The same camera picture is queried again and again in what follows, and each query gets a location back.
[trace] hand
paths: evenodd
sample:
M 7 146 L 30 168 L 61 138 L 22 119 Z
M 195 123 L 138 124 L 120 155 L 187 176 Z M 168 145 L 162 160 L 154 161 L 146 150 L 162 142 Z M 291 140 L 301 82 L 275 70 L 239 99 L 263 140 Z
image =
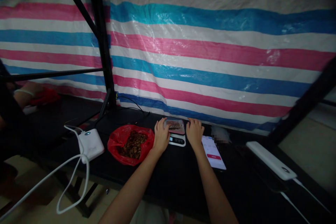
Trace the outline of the hand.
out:
M 166 119 L 167 118 L 162 118 L 160 121 L 156 121 L 154 127 L 155 138 L 152 150 L 158 152 L 160 155 L 162 155 L 162 153 L 166 150 L 169 143 L 169 125 L 167 125 L 165 129 L 163 128 L 163 123 Z
M 189 122 L 186 126 L 187 138 L 195 153 L 203 150 L 202 136 L 204 133 L 204 127 L 201 121 L 188 118 Z
M 21 89 L 27 90 L 34 95 L 43 91 L 42 85 L 36 82 L 27 82 Z

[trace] red plastic bag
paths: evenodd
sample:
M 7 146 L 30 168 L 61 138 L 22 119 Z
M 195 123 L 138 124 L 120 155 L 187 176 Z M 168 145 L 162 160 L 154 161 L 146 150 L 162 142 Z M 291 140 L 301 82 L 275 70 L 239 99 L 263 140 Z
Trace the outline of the red plastic bag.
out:
M 131 131 L 136 131 L 147 136 L 146 142 L 141 144 L 141 154 L 139 159 L 128 158 L 118 153 L 119 147 L 124 147 Z M 135 125 L 124 125 L 113 131 L 107 142 L 108 151 L 123 165 L 135 166 L 141 163 L 147 157 L 149 151 L 153 148 L 154 133 L 151 129 L 141 128 Z

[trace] person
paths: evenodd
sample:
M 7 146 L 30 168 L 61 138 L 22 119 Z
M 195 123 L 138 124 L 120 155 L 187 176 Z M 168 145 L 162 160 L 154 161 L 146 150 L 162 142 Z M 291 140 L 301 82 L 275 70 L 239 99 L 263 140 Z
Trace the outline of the person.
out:
M 9 91 L 13 92 L 15 85 L 13 83 L 6 83 Z M 43 87 L 39 83 L 27 82 L 22 88 L 17 89 L 14 93 L 14 99 L 18 105 L 24 109 L 29 102 L 35 97 L 35 95 L 43 90 Z M 6 126 L 5 121 L 0 116 L 0 130 Z
M 163 127 L 165 120 L 166 118 L 162 118 L 156 122 L 153 148 L 107 208 L 99 224 L 124 224 L 131 222 L 144 195 L 154 167 L 168 146 L 170 135 L 168 132 L 169 127 Z M 186 126 L 187 138 L 196 155 L 211 223 L 238 223 L 206 157 L 202 146 L 203 132 L 202 123 L 199 120 L 189 118 Z
M 3 68 L 0 67 L 0 75 L 3 75 Z M 13 92 L 16 85 L 14 83 L 6 83 L 10 92 Z M 14 92 L 14 99 L 24 109 L 25 106 L 34 98 L 35 94 L 41 92 L 43 87 L 38 83 L 27 82 L 21 89 Z M 7 164 L 5 160 L 16 155 L 25 156 L 27 150 L 20 146 L 15 137 L 4 134 L 6 128 L 5 120 L 0 116 L 0 196 L 11 200 L 10 204 L 3 209 L 4 212 L 9 210 L 16 202 L 18 202 L 29 190 L 22 185 L 16 183 L 15 178 L 18 171 L 15 167 Z M 32 193 L 25 202 L 32 205 L 48 205 L 52 197 L 45 197 L 37 192 Z

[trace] wall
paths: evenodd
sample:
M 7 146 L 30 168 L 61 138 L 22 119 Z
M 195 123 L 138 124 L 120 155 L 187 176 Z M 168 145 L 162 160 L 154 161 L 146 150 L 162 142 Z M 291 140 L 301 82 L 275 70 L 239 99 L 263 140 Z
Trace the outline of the wall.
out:
M 279 147 L 336 198 L 336 130 L 305 118 Z

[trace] metal bar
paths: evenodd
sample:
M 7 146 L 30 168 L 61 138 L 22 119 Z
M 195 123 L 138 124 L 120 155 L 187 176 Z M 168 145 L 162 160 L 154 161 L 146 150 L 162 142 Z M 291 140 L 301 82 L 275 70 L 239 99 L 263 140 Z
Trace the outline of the metal bar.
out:
M 73 0 L 76 4 L 76 6 L 78 7 L 79 11 L 81 12 L 81 14 L 83 15 L 83 17 L 85 18 L 86 22 L 88 23 L 88 25 L 90 26 L 93 34 L 96 36 L 97 39 L 99 39 L 100 34 L 98 32 L 98 29 L 96 27 L 96 25 L 94 24 L 94 22 L 92 21 L 88 11 L 86 10 L 84 4 L 82 3 L 81 0 Z
M 45 72 L 45 73 L 31 73 L 25 75 L 10 75 L 10 76 L 1 76 L 5 82 L 16 82 L 16 81 L 28 81 L 32 79 L 43 79 L 43 78 L 51 78 L 57 76 L 66 76 L 66 75 L 74 75 L 74 74 L 85 74 L 89 72 L 100 72 L 103 71 L 103 68 L 91 68 L 91 69 L 83 69 L 83 70 L 71 70 L 71 71 L 58 71 L 58 72 Z
M 113 109 L 116 107 L 116 97 L 114 95 L 114 83 L 112 78 L 112 62 L 109 50 L 109 38 L 106 31 L 105 11 L 103 0 L 91 0 L 94 20 L 100 34 L 98 39 L 101 65 L 104 68 L 104 80 L 106 90 L 111 89 L 112 95 L 108 97 L 109 106 Z
M 110 100 L 110 95 L 111 95 L 111 89 L 108 89 L 98 119 L 102 118 L 102 116 L 105 114 L 107 104 Z
M 77 177 L 76 183 L 75 183 L 75 186 L 74 186 L 74 189 L 77 193 L 79 192 L 79 189 L 81 188 L 82 181 L 83 181 L 82 177 Z
M 287 119 L 282 121 L 265 139 L 263 144 L 277 146 L 303 118 L 336 86 L 336 57 L 325 67 L 320 77 L 290 110 Z
M 329 101 L 329 100 L 324 99 L 324 100 L 321 101 L 321 103 L 329 105 L 329 106 L 336 107 L 336 102 L 333 102 L 333 101 Z
M 91 188 L 90 188 L 90 190 L 86 193 L 86 195 L 84 196 L 84 198 L 83 198 L 83 202 L 84 203 L 86 203 L 87 202 L 87 200 L 90 198 L 90 196 L 92 195 L 92 193 L 95 191 L 95 189 L 97 188 L 97 183 L 94 183 L 92 186 L 91 186 Z

